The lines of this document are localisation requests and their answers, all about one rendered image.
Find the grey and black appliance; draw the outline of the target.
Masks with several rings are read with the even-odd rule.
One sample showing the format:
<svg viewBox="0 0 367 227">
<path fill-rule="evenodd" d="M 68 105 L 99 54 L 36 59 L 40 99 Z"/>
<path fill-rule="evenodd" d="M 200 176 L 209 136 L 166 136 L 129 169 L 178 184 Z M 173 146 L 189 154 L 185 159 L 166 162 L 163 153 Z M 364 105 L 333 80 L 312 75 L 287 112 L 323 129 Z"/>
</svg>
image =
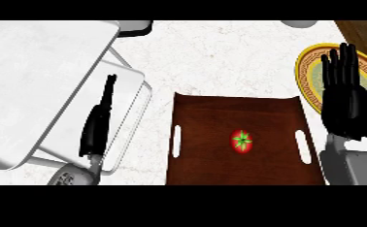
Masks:
<svg viewBox="0 0 367 227">
<path fill-rule="evenodd" d="M 120 20 L 117 23 L 120 27 L 120 38 L 145 36 L 152 31 L 154 22 L 151 20 Z"/>
</svg>

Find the yellow rimmed plate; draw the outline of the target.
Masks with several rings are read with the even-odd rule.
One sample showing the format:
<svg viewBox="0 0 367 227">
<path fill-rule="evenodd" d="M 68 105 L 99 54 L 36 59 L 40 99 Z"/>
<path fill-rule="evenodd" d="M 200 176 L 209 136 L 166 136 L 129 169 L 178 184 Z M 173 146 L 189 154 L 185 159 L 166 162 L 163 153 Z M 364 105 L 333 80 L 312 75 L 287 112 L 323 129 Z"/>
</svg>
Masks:
<svg viewBox="0 0 367 227">
<path fill-rule="evenodd" d="M 324 91 L 321 55 L 329 55 L 332 49 L 340 50 L 340 45 L 334 43 L 312 45 L 300 52 L 296 61 L 297 88 L 306 103 L 318 113 L 321 113 Z M 357 57 L 360 83 L 367 89 L 367 54 L 360 51 Z"/>
</svg>

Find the brown wooden tray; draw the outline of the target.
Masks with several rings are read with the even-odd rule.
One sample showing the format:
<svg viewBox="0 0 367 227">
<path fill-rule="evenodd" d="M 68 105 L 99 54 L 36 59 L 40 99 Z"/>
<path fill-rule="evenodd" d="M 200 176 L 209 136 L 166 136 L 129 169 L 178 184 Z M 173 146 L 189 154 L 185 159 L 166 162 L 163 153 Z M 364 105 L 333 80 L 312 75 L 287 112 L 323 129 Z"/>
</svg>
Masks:
<svg viewBox="0 0 367 227">
<path fill-rule="evenodd" d="M 173 96 L 170 132 L 181 151 L 167 156 L 169 185 L 321 185 L 318 157 L 299 156 L 308 124 L 299 97 Z"/>
</svg>

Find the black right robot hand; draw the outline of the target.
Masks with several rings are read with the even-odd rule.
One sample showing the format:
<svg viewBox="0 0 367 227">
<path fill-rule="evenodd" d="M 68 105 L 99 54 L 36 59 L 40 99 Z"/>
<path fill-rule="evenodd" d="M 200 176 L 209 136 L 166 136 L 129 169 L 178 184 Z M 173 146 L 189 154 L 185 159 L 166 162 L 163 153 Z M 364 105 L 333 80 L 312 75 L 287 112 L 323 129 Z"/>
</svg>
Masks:
<svg viewBox="0 0 367 227">
<path fill-rule="evenodd" d="M 367 89 L 360 83 L 360 66 L 354 44 L 321 55 L 323 107 L 321 119 L 330 134 L 360 141 L 367 137 Z"/>
</svg>

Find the red tomato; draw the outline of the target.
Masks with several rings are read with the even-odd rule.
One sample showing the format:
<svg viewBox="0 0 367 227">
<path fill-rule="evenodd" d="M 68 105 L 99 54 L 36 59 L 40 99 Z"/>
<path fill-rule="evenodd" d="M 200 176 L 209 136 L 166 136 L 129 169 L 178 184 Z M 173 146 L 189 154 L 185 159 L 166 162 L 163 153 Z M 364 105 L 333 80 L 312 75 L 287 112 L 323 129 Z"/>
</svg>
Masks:
<svg viewBox="0 0 367 227">
<path fill-rule="evenodd" d="M 253 136 L 250 132 L 244 129 L 234 130 L 229 137 L 229 144 L 237 153 L 249 153 L 253 149 Z"/>
</svg>

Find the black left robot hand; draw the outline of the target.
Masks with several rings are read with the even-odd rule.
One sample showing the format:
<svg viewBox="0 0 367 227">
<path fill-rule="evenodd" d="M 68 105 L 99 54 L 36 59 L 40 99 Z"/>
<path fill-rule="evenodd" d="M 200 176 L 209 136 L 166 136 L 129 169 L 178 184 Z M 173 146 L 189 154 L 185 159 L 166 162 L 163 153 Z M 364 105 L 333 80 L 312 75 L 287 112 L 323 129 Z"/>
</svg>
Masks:
<svg viewBox="0 0 367 227">
<path fill-rule="evenodd" d="M 87 115 L 80 136 L 80 157 L 93 154 L 102 155 L 105 153 L 110 134 L 115 79 L 117 75 L 108 75 L 101 102 L 92 108 L 92 111 Z"/>
</svg>

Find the pale grey round object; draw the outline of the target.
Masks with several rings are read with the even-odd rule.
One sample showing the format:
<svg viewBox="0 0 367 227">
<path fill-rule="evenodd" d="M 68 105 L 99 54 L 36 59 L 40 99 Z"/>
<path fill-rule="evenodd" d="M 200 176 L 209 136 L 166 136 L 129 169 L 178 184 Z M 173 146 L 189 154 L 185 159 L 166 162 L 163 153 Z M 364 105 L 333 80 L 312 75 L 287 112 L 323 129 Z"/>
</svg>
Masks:
<svg viewBox="0 0 367 227">
<path fill-rule="evenodd" d="M 317 20 L 281 20 L 281 22 L 293 28 L 309 28 Z"/>
</svg>

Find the white tiered rack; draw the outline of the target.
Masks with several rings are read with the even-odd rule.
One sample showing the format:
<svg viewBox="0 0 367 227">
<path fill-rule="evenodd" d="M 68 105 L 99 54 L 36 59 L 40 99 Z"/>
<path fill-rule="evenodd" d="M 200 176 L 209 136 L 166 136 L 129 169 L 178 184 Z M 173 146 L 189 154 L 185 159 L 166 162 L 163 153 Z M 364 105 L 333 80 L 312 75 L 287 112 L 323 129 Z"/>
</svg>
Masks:
<svg viewBox="0 0 367 227">
<path fill-rule="evenodd" d="M 113 48 L 118 20 L 0 20 L 0 170 L 74 163 L 87 115 L 114 83 L 104 174 L 115 172 L 138 125 L 126 122 L 145 75 Z"/>
</svg>

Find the brown wooden cabinet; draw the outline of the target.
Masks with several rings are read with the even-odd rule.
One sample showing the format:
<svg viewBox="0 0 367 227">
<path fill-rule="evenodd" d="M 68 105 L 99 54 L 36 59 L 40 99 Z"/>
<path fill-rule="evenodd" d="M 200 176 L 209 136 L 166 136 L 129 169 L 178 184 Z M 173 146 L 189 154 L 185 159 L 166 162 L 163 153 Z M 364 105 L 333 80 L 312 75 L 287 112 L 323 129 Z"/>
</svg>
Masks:
<svg viewBox="0 0 367 227">
<path fill-rule="evenodd" d="M 336 20 L 345 40 L 367 54 L 367 20 Z"/>
</svg>

